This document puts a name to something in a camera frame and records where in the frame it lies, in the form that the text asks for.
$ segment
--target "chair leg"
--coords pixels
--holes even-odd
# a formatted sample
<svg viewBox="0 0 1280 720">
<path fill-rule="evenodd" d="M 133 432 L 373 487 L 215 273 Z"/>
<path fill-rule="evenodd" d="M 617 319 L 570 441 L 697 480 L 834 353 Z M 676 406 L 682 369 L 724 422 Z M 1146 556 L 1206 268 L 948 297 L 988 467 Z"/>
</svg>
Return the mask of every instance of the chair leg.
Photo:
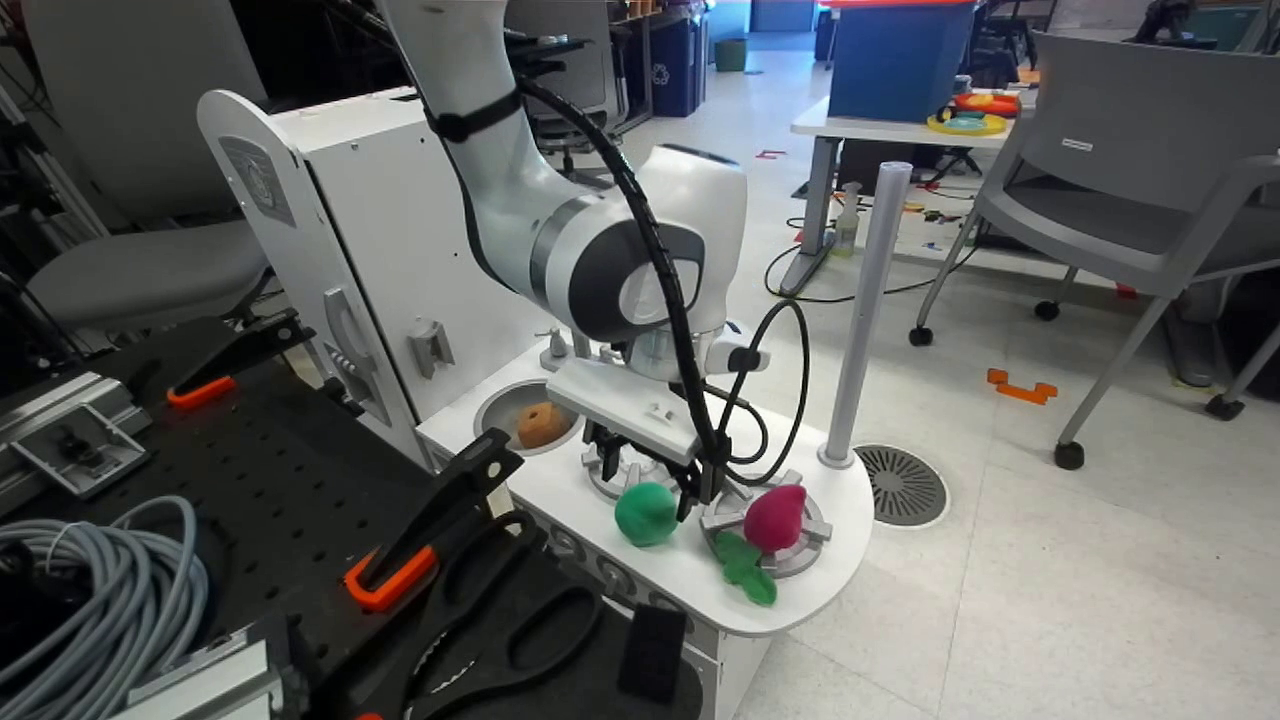
<svg viewBox="0 0 1280 720">
<path fill-rule="evenodd" d="M 961 251 L 962 251 L 973 241 L 974 241 L 974 210 L 962 217 L 948 260 L 937 268 L 937 275 L 933 275 L 933 282 L 928 282 L 928 297 L 925 297 L 918 315 L 917 315 L 917 326 L 911 326 L 911 343 L 917 343 L 917 346 L 933 343 L 933 326 L 928 326 L 933 303 L 944 297 L 944 282 L 948 282 L 948 275 L 957 273 Z"/>
<path fill-rule="evenodd" d="M 1091 406 L 1105 401 L 1105 391 L 1117 384 L 1119 369 L 1131 360 L 1131 353 L 1152 337 L 1160 315 L 1168 311 L 1173 297 L 1155 297 L 1152 306 L 1137 319 L 1137 326 L 1123 337 L 1123 343 L 1112 353 L 1107 369 L 1091 381 L 1086 396 L 1071 410 L 1069 427 L 1056 436 L 1052 460 L 1058 467 L 1085 467 L 1085 447 L 1074 444 L 1080 422 L 1091 416 Z"/>
<path fill-rule="evenodd" d="M 1249 354 L 1245 371 L 1233 381 L 1227 391 L 1218 391 L 1214 401 L 1202 403 L 1206 416 L 1214 421 L 1237 421 L 1245 410 L 1245 391 L 1249 384 L 1270 363 L 1270 354 L 1280 353 L 1280 322 L 1270 326 L 1270 337 Z"/>
<path fill-rule="evenodd" d="M 1052 322 L 1052 319 L 1058 315 L 1064 297 L 1069 297 L 1069 289 L 1074 282 L 1074 275 L 1080 275 L 1080 268 L 1069 268 L 1069 275 L 1052 289 L 1052 297 L 1035 303 L 1035 315 L 1040 315 L 1045 322 Z"/>
</svg>

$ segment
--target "pink toy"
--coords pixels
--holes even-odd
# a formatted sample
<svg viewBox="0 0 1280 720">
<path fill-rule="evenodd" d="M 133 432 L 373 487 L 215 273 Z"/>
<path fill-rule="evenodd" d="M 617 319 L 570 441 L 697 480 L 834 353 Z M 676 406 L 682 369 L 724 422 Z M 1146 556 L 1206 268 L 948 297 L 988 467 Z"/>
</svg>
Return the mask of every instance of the pink toy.
<svg viewBox="0 0 1280 720">
<path fill-rule="evenodd" d="M 784 482 L 763 492 L 745 521 L 745 535 L 763 552 L 777 556 L 784 546 L 801 542 L 805 529 L 805 501 L 809 492 L 801 482 Z"/>
</svg>

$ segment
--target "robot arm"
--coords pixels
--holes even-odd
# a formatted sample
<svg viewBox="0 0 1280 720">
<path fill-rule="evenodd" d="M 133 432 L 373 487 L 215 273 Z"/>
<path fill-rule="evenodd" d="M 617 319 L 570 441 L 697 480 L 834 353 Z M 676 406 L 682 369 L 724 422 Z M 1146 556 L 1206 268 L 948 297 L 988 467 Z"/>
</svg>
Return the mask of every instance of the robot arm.
<svg viewBox="0 0 1280 720">
<path fill-rule="evenodd" d="M 459 175 L 470 257 L 495 282 L 622 353 L 622 369 L 586 360 L 560 369 L 548 384 L 555 401 L 667 462 L 690 462 L 697 432 L 667 387 L 679 381 L 667 306 L 634 217 L 617 186 L 578 186 L 536 152 L 503 54 L 503 3 L 381 0 Z M 724 293 L 740 260 L 745 172 L 659 148 L 641 184 L 679 275 L 697 360 L 715 371 L 713 360 L 724 360 L 715 337 L 731 326 Z"/>
</svg>

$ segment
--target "cable bundle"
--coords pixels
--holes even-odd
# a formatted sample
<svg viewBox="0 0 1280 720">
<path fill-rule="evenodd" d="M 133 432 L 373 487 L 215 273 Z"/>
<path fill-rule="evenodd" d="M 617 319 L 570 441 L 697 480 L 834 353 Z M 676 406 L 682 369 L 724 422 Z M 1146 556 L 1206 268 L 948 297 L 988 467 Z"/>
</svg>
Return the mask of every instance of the cable bundle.
<svg viewBox="0 0 1280 720">
<path fill-rule="evenodd" d="M 155 507 L 179 516 L 179 541 L 126 529 Z M 112 715 L 126 687 L 167 671 L 193 648 L 209 603 L 209 570 L 196 556 L 196 510 L 182 494 L 155 494 L 112 523 L 0 523 L 0 541 L 19 541 L 48 562 L 85 562 L 90 574 L 85 609 L 0 668 L 0 720 Z"/>
</svg>

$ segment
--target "tile floor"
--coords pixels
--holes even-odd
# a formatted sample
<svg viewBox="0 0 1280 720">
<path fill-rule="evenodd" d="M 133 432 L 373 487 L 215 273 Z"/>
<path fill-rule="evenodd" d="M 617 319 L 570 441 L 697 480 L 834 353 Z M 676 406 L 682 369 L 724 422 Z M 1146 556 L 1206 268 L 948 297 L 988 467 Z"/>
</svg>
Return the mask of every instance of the tile floor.
<svg viewBox="0 0 1280 720">
<path fill-rule="evenodd" d="M 715 77 L 688 120 L 629 137 L 737 155 L 751 172 L 748 241 L 731 306 L 767 306 L 763 265 L 788 248 L 792 186 L 809 145 L 788 120 L 822 90 L 809 54 L 751 54 L 757 77 Z M 948 243 L 905 221 L 905 236 Z M 898 260 L 892 282 L 933 265 Z M 849 293 L 834 260 L 812 293 Z M 858 444 L 925 456 L 950 492 L 928 529 L 877 529 L 851 586 L 792 630 L 763 665 L 745 715 L 1280 715 L 1280 403 L 1256 401 L 1237 422 L 1196 406 L 1206 391 L 1168 375 L 1160 341 L 1086 421 L 1086 467 L 1046 460 L 1056 427 L 1137 315 L 1107 293 L 1074 293 L 1056 322 L 1032 315 L 1045 279 L 969 268 L 937 311 L 937 343 L 907 346 L 918 297 L 882 298 Z M 832 410 L 849 306 L 812 306 L 812 422 Z M 983 371 L 1052 381 L 1058 401 L 1001 401 Z M 748 384 L 792 406 L 794 343 Z"/>
</svg>

